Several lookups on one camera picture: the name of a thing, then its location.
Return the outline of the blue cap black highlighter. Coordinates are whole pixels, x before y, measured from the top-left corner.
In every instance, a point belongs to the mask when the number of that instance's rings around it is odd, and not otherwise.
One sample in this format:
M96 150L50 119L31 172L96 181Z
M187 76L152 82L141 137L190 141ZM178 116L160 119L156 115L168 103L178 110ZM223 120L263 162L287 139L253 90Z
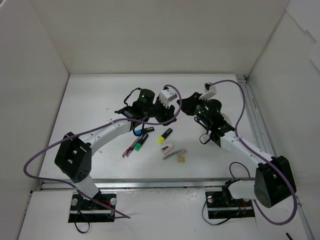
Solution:
M138 130L133 130L133 134L138 137L143 134L147 134L147 133L154 132L154 131L155 131L154 127L147 127L147 128L141 128Z

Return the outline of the red pen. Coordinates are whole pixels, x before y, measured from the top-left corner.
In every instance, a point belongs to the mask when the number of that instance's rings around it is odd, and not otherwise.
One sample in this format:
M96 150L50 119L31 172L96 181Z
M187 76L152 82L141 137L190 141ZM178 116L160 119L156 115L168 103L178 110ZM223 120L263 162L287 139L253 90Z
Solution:
M138 140L140 139L140 137L138 136L134 142L124 151L124 153L121 155L122 158L128 156L129 152L131 152L134 148L134 146L136 145L136 143L138 142Z

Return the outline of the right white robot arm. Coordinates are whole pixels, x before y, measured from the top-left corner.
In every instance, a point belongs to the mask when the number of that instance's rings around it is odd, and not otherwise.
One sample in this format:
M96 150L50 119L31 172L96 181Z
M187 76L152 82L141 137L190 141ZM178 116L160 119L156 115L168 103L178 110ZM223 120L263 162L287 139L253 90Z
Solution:
M272 156L240 137L221 113L222 103L217 99L203 100L200 96L195 92L177 103L183 113L193 116L209 132L212 142L255 166L254 199L271 208L296 193L289 161L284 156Z

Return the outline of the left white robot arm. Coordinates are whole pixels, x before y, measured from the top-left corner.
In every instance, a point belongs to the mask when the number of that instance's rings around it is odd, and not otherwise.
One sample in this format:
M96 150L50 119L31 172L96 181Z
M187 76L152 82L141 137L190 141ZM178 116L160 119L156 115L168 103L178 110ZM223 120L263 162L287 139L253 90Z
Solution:
M177 93L168 87L161 90L158 97L155 97L152 90L141 89L132 105L124 100L125 107L115 111L115 115L108 120L108 126L85 136L69 139L60 145L54 163L84 194L81 202L87 209L94 210L99 206L101 194L90 176L92 156L113 139L140 125L139 122L116 120L128 118L146 122L155 118L158 123L165 125L174 117L175 107L169 103L176 97Z

